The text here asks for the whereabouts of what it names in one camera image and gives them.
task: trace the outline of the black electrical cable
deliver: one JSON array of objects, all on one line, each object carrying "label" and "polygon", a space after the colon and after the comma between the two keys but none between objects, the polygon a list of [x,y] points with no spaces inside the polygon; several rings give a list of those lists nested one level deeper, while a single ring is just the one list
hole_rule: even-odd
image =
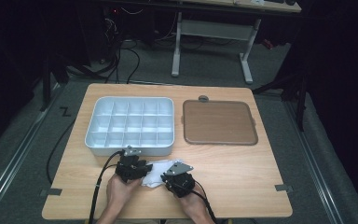
[{"label": "black electrical cable", "polygon": [[106,80],[104,83],[108,83],[109,82],[109,78],[115,73],[116,71],[116,84],[119,84],[118,81],[118,64],[120,63],[120,58],[121,58],[121,45],[122,42],[120,44],[120,46],[118,47],[118,56],[115,55],[115,58],[117,60],[116,66],[112,69],[112,72],[106,77]]},{"label": "black electrical cable", "polygon": [[249,218],[254,224],[258,224],[258,222],[254,218]]},{"label": "black electrical cable", "polygon": [[53,157],[53,154],[54,154],[55,150],[57,149],[58,144],[61,142],[61,140],[63,139],[63,137],[65,136],[65,134],[68,132],[68,130],[72,127],[72,125],[74,125],[75,120],[76,120],[76,119],[74,119],[74,120],[68,125],[68,127],[65,129],[65,131],[63,131],[63,133],[61,134],[60,138],[59,138],[58,141],[56,142],[54,148],[51,150],[50,155],[48,156],[48,162],[46,163],[46,174],[47,174],[47,176],[48,176],[48,182],[49,182],[50,184],[53,183],[53,181],[52,181],[52,179],[51,179],[51,176],[50,176],[50,171],[49,171],[49,166],[50,166],[51,158]]},{"label": "black electrical cable", "polygon": [[178,17],[178,12],[175,13],[175,17],[173,18],[172,26],[171,26],[170,31],[168,31],[168,33],[167,33],[165,36],[163,36],[163,37],[161,37],[161,38],[159,38],[159,39],[155,39],[155,43],[158,44],[158,41],[166,40],[166,39],[169,39],[169,38],[172,38],[172,37],[176,36],[176,35],[171,35],[171,33],[172,33],[172,30],[173,30],[173,28],[174,28],[174,26],[175,26],[175,24],[176,24],[176,19],[177,19],[177,17]]},{"label": "black electrical cable", "polygon": [[135,52],[133,49],[127,49],[127,50],[129,50],[132,53],[134,53],[135,56],[138,58],[138,63],[136,64],[136,67],[133,69],[132,73],[127,78],[127,84],[130,84],[130,79],[131,79],[132,75],[135,73],[135,71],[138,69],[139,63],[141,62],[141,58],[139,57],[139,54],[137,52]]},{"label": "black electrical cable", "polygon": [[97,183],[95,185],[94,195],[92,196],[92,204],[91,204],[91,210],[89,211],[89,223],[93,222],[94,219],[94,212],[95,212],[95,205],[97,203],[98,198],[98,192],[100,190],[101,181],[103,180],[103,173],[105,170],[110,167],[108,166],[109,162],[116,156],[116,155],[122,155],[123,151],[117,151],[113,153],[112,156],[107,159],[106,164],[103,166],[103,169],[101,170],[100,176],[98,177]]},{"label": "black electrical cable", "polygon": [[210,39],[205,39],[204,40],[206,43],[209,43],[209,44],[213,44],[213,45],[218,45],[218,46],[226,46],[226,45],[229,45],[229,44],[233,44],[235,42],[238,42],[238,40],[235,40],[235,39],[230,39],[228,41],[226,41],[225,43],[219,43],[219,42],[216,42],[216,41],[212,41]]},{"label": "black electrical cable", "polygon": [[70,74],[73,74],[73,75],[76,75],[76,76],[89,76],[89,77],[92,77],[92,78],[96,78],[96,79],[105,79],[106,80],[106,77],[103,77],[101,76],[101,74],[105,73],[105,72],[108,72],[109,70],[111,69],[115,69],[115,67],[117,67],[118,65],[118,59],[117,59],[117,56],[116,56],[116,50],[117,49],[120,49],[121,48],[121,45],[122,45],[122,41],[121,41],[121,37],[123,36],[122,33],[119,33],[117,35],[117,41],[116,43],[114,43],[111,47],[110,47],[110,50],[109,50],[109,55],[108,55],[108,58],[111,58],[111,62],[109,65],[107,65],[105,68],[99,70],[99,71],[91,71],[89,70],[87,67],[83,66],[82,64],[79,64],[77,62],[74,62],[72,61],[71,59],[69,58],[66,58],[62,55],[59,55],[59,54],[56,54],[56,56],[62,61],[64,62],[64,64],[70,64],[72,65],[76,70],[78,70],[79,72],[77,71],[74,71],[68,67],[66,67],[66,71]]},{"label": "black electrical cable", "polygon": [[114,167],[114,166],[116,166],[116,165],[115,165],[115,164],[112,164],[112,165],[106,167],[106,169],[107,169],[107,168],[110,168],[110,167]]},{"label": "black electrical cable", "polygon": [[[163,40],[155,40],[154,43],[157,44],[157,45],[160,45],[162,47],[170,47],[170,46],[175,44],[175,40],[170,40],[173,37],[175,37],[175,36],[173,35],[173,36],[170,36],[170,37],[168,37],[166,39],[163,39]],[[161,44],[160,42],[169,42],[169,44]]]},{"label": "black electrical cable", "polygon": [[[197,41],[197,38],[195,38],[195,37],[188,37],[188,39],[195,39]],[[200,44],[198,46],[196,46],[195,48],[188,48],[188,47],[184,46],[184,44],[186,44],[185,41],[184,41],[184,43],[182,43],[180,45],[183,49],[188,49],[188,50],[200,49],[204,45],[204,37],[200,38]]]},{"label": "black electrical cable", "polygon": [[208,213],[209,213],[209,215],[211,216],[212,221],[217,224],[217,219],[216,219],[216,217],[214,216],[214,212],[213,212],[213,210],[212,210],[212,207],[211,207],[211,205],[210,205],[209,202],[208,202],[208,198],[206,197],[205,190],[203,189],[202,185],[201,185],[199,182],[196,181],[196,183],[201,187],[201,189],[202,189],[202,191],[203,191],[205,197],[203,197],[202,195],[200,195],[198,192],[196,192],[196,191],[193,190],[193,189],[186,189],[186,188],[184,188],[184,187],[182,187],[182,186],[180,186],[180,185],[178,185],[178,184],[176,184],[176,183],[172,183],[172,185],[173,185],[173,186],[176,186],[177,188],[184,189],[184,190],[186,190],[186,191],[189,191],[189,192],[194,193],[194,194],[196,194],[197,196],[199,196],[199,197],[204,201],[205,206],[206,206],[206,208],[208,209]]}]

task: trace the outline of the black cable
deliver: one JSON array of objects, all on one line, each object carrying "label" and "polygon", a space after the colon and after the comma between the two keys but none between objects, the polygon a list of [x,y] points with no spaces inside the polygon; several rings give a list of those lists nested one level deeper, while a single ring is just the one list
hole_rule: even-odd
[{"label": "black cable", "polygon": [[254,218],[249,218],[254,224],[258,224],[258,222]]},{"label": "black cable", "polygon": [[127,78],[127,84],[130,84],[130,79],[131,79],[132,75],[135,73],[135,71],[138,69],[139,63],[141,62],[141,58],[139,57],[139,54],[137,52],[135,52],[133,49],[127,49],[127,50],[134,53],[136,55],[136,57],[138,58],[138,63],[136,64],[136,67],[133,69],[132,73]]},{"label": "black cable", "polygon": [[[63,64],[71,64],[75,69],[79,70],[81,73],[83,73],[86,76],[93,77],[93,78],[96,78],[96,79],[104,79],[104,77],[100,76],[99,74],[97,74],[95,72],[92,72],[87,67],[83,66],[82,64],[79,64],[79,63],[77,63],[75,61],[72,61],[71,59],[66,58],[63,55],[56,54],[55,56],[58,59],[60,59]],[[76,74],[76,72],[71,71],[68,67],[66,68],[66,71],[70,71],[71,74]]]},{"label": "black cable", "polygon": [[[193,38],[190,38],[190,37],[188,37],[187,38],[187,40],[188,39],[195,39],[195,40],[197,40],[197,38],[195,38],[195,37],[193,37]],[[203,37],[201,37],[200,38],[200,44],[198,45],[198,46],[196,46],[195,48],[187,48],[187,47],[185,47],[184,46],[184,44],[192,44],[192,43],[194,43],[194,42],[196,42],[196,41],[192,41],[192,42],[188,42],[188,43],[185,43],[185,41],[183,41],[183,43],[180,45],[183,49],[189,49],[189,50],[195,50],[195,49],[199,49],[199,48],[201,48],[202,46],[203,46],[203,44],[204,44],[204,38]]]},{"label": "black cable", "polygon": [[51,176],[50,176],[50,171],[49,171],[49,166],[50,166],[51,158],[53,157],[53,154],[54,154],[55,150],[57,149],[58,144],[61,142],[61,140],[62,140],[63,137],[65,136],[66,132],[68,132],[68,130],[72,127],[72,125],[74,125],[75,120],[76,120],[76,119],[74,119],[74,120],[68,125],[68,127],[65,129],[65,131],[63,131],[63,133],[61,134],[60,138],[59,138],[58,141],[56,142],[54,148],[51,150],[50,155],[48,156],[48,162],[46,163],[46,174],[47,174],[47,176],[48,176],[48,182],[50,183],[50,185],[53,184],[53,181],[52,181]]},{"label": "black cable", "polygon": [[166,40],[166,39],[169,39],[169,38],[172,38],[172,37],[176,36],[176,35],[171,35],[171,36],[169,36],[169,35],[172,33],[173,27],[174,27],[175,24],[176,24],[176,19],[177,19],[177,17],[178,17],[178,12],[176,12],[176,13],[175,13],[175,17],[173,17],[173,22],[172,22],[172,26],[171,26],[170,31],[168,31],[168,33],[167,33],[165,36],[163,36],[163,37],[161,37],[161,38],[159,38],[159,39],[155,39],[155,43],[158,44],[158,41]]},{"label": "black cable", "polygon": [[107,159],[106,164],[103,166],[103,169],[101,170],[100,176],[98,177],[97,183],[95,185],[94,195],[92,196],[91,210],[89,211],[89,223],[92,223],[94,220],[95,205],[97,203],[98,192],[100,190],[101,181],[103,180],[103,173],[105,172],[105,170],[108,167],[110,167],[110,166],[108,166],[109,162],[116,155],[121,155],[122,153],[123,153],[123,151],[117,151],[117,152],[113,153],[113,155],[110,156],[109,159]]},{"label": "black cable", "polygon": [[116,166],[116,165],[115,165],[115,164],[110,165],[110,166],[106,167],[106,169],[108,169],[108,168],[110,168],[110,167],[114,167],[114,166]]},{"label": "black cable", "polygon": [[196,183],[201,187],[201,189],[202,189],[202,191],[203,191],[205,197],[203,197],[202,195],[200,195],[198,192],[196,192],[196,191],[193,190],[193,189],[186,189],[186,188],[184,188],[184,187],[182,187],[182,186],[180,186],[180,185],[178,185],[178,184],[176,184],[176,183],[172,183],[172,185],[173,185],[173,186],[176,186],[177,188],[184,189],[184,190],[186,190],[186,191],[189,191],[189,192],[194,193],[194,194],[196,194],[197,196],[199,196],[199,197],[204,201],[205,206],[206,206],[206,208],[208,209],[209,215],[211,216],[211,219],[213,220],[214,223],[217,224],[217,219],[216,219],[216,217],[214,216],[214,212],[213,212],[213,210],[212,210],[212,207],[211,207],[211,205],[210,205],[209,202],[208,202],[208,198],[206,197],[205,190],[203,189],[202,185],[201,185],[199,182],[196,181]]},{"label": "black cable", "polygon": [[[163,39],[163,40],[155,40],[155,44],[157,44],[157,45],[160,45],[160,46],[162,46],[162,47],[170,47],[170,46],[172,46],[172,45],[174,45],[175,44],[175,40],[170,40],[171,38],[173,38],[173,37],[175,37],[175,35],[173,35],[173,36],[170,36],[170,37],[168,37],[168,38],[166,38],[166,39]],[[159,42],[170,42],[170,44],[161,44],[161,43],[159,43]]]},{"label": "black cable", "polygon": [[106,80],[105,80],[104,83],[108,83],[109,78],[116,71],[116,84],[118,84],[118,64],[120,63],[120,57],[121,57],[121,45],[122,45],[122,42],[121,42],[120,46],[118,47],[118,56],[115,55],[115,58],[116,58],[116,61],[117,61],[116,66],[112,69],[112,72],[106,77]]},{"label": "black cable", "polygon": [[226,45],[232,44],[233,42],[238,42],[238,40],[230,39],[225,43],[219,43],[219,42],[216,42],[216,41],[209,40],[208,38],[205,39],[204,41],[209,43],[209,44],[218,45],[218,46],[226,46]]},{"label": "black cable", "polygon": [[80,71],[79,69],[77,69],[77,67],[75,67],[75,66],[74,66],[74,68],[76,68],[80,72],[72,70],[69,67],[65,67],[65,70],[66,70],[66,72],[68,72],[68,73],[70,73],[72,75],[75,75],[75,76],[89,76],[89,77],[101,79],[103,77],[101,77],[100,74],[105,73],[105,72],[109,71],[110,69],[114,68],[116,66],[116,63],[117,63],[117,59],[116,59],[116,57],[114,57],[109,65],[107,65],[105,68],[102,68],[101,70],[98,70],[98,71],[95,71],[95,72],[89,70],[88,73],[84,73],[84,72]]}]

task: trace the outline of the tray compartment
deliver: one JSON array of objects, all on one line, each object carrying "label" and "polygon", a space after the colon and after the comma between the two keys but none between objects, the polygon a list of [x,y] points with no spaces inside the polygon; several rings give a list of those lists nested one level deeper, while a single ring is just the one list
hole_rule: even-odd
[{"label": "tray compartment", "polygon": [[111,116],[108,132],[124,133],[127,116]]},{"label": "tray compartment", "polygon": [[142,116],[127,116],[125,132],[139,133],[142,130]]},{"label": "tray compartment", "polygon": [[140,139],[141,133],[124,133],[123,147],[139,147],[141,141]]},{"label": "tray compartment", "polygon": [[113,116],[127,116],[128,110],[129,110],[129,103],[128,102],[123,102],[122,100],[114,101],[112,115]]},{"label": "tray compartment", "polygon": [[93,118],[89,132],[92,133],[106,133],[109,127],[111,116],[97,115]]},{"label": "tray compartment", "polygon": [[158,129],[157,116],[144,116],[142,121],[142,133],[155,133]]},{"label": "tray compartment", "polygon": [[143,102],[129,102],[129,110],[128,115],[142,115],[144,111],[144,104]]},{"label": "tray compartment", "polygon": [[172,140],[173,140],[173,133],[158,133],[157,136],[158,140],[157,140],[157,144],[158,145],[169,145],[172,144]]},{"label": "tray compartment", "polygon": [[104,147],[107,133],[89,133],[86,141],[95,147]]},{"label": "tray compartment", "polygon": [[159,133],[171,133],[173,132],[173,117],[161,116],[158,117],[158,132]]},{"label": "tray compartment", "polygon": [[156,133],[142,133],[141,134],[141,147],[156,147],[157,134]]},{"label": "tray compartment", "polygon": [[108,133],[106,136],[105,147],[123,147],[123,132]]},{"label": "tray compartment", "polygon": [[144,115],[156,116],[158,114],[158,102],[144,102]]},{"label": "tray compartment", "polygon": [[173,110],[172,105],[170,105],[169,102],[160,102],[158,104],[158,114],[159,115],[172,116],[173,115],[172,110]]},{"label": "tray compartment", "polygon": [[112,110],[114,107],[113,99],[109,98],[102,98],[99,101],[99,106],[95,107],[94,109],[94,115],[112,115]]}]

